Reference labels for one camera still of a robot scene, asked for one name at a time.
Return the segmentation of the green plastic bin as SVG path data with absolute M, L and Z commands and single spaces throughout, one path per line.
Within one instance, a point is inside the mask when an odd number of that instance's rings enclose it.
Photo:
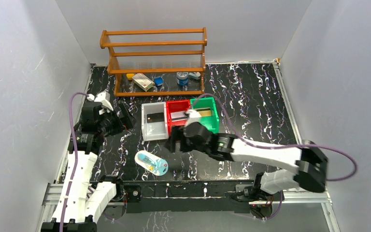
M 220 123 L 213 97 L 201 98 L 193 107 L 200 115 L 200 123 L 209 131 L 219 133 Z

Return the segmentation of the white plastic bin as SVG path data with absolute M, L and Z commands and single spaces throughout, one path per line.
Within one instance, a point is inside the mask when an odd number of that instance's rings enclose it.
M 142 135 L 144 141 L 168 139 L 169 132 L 165 101 L 142 104 Z

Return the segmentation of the blue toothbrush blister pack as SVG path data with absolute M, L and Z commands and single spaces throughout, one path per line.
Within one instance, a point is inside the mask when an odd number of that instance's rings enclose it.
M 141 150 L 135 154 L 135 162 L 153 175 L 163 176 L 167 173 L 168 162 L 148 151 Z

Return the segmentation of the red plastic bin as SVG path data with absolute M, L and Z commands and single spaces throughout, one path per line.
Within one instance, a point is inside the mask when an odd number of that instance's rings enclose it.
M 166 102 L 168 133 L 171 134 L 173 126 L 184 126 L 188 116 L 186 111 L 190 108 L 190 100 L 176 100 Z

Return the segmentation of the wooden shelf rack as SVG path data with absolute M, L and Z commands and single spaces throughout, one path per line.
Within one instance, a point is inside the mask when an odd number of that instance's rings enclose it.
M 100 47 L 109 51 L 107 72 L 115 76 L 116 97 L 200 95 L 199 90 L 121 92 L 122 77 L 128 73 L 205 72 L 207 29 L 103 30 Z

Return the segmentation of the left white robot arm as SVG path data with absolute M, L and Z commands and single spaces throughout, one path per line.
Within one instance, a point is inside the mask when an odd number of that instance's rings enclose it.
M 87 192 L 104 139 L 132 129 L 135 118 L 124 102 L 119 102 L 117 113 L 107 91 L 81 95 L 86 102 L 77 122 L 69 109 L 71 136 L 64 183 L 50 221 L 41 225 L 42 232 L 95 232 L 107 204 L 126 196 L 122 179 L 115 175 L 104 175 L 90 196 Z

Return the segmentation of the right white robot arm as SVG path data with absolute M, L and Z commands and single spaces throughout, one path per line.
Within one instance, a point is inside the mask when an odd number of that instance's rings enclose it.
M 235 134 L 209 131 L 196 110 L 187 110 L 185 116 L 185 125 L 174 126 L 164 145 L 170 152 L 195 150 L 217 161 L 249 161 L 278 168 L 258 173 L 250 186 L 237 187 L 235 200 L 265 200 L 291 188 L 314 193 L 326 190 L 328 158 L 315 144 L 275 145 L 245 140 Z

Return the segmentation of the gold card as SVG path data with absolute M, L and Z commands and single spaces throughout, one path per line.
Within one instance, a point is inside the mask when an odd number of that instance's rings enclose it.
M 201 117 L 211 117 L 212 116 L 212 111 L 210 108 L 198 108 L 195 109 Z

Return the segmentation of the white card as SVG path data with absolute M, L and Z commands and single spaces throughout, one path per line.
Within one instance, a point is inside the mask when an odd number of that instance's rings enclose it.
M 172 112 L 170 113 L 170 116 L 172 122 L 188 119 L 188 114 L 186 113 L 186 111 Z

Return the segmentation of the black card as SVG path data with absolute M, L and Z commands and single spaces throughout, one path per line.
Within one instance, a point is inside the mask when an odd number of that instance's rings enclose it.
M 147 124 L 165 122 L 165 114 L 163 112 L 147 114 L 146 121 Z

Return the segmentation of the white red small box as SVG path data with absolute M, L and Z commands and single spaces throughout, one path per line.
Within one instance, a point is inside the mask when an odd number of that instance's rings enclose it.
M 149 91 L 154 86 L 154 82 L 143 73 L 135 74 L 132 81 L 145 92 Z

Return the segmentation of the blue small cube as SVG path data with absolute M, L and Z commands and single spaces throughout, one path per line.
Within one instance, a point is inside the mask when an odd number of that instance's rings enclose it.
M 163 86 L 164 81 L 163 81 L 163 78 L 161 76 L 157 76 L 153 80 L 154 80 L 154 83 L 155 83 L 156 87 Z

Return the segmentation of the blue round tin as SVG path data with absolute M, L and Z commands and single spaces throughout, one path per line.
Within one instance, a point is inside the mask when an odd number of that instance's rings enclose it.
M 187 86 L 188 81 L 189 81 L 189 73 L 188 72 L 177 72 L 176 81 L 179 86 Z

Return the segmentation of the grey tape dispenser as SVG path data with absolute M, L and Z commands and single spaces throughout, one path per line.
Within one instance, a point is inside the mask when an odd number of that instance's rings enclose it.
M 200 80 L 201 79 L 201 73 L 200 72 L 190 72 L 188 74 L 189 78 L 194 80 Z

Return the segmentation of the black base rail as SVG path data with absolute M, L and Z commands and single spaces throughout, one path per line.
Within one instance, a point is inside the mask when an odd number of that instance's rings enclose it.
M 122 181 L 109 207 L 124 206 L 128 214 L 171 212 L 254 213 L 270 217 L 285 200 L 284 193 L 268 194 L 252 180 Z

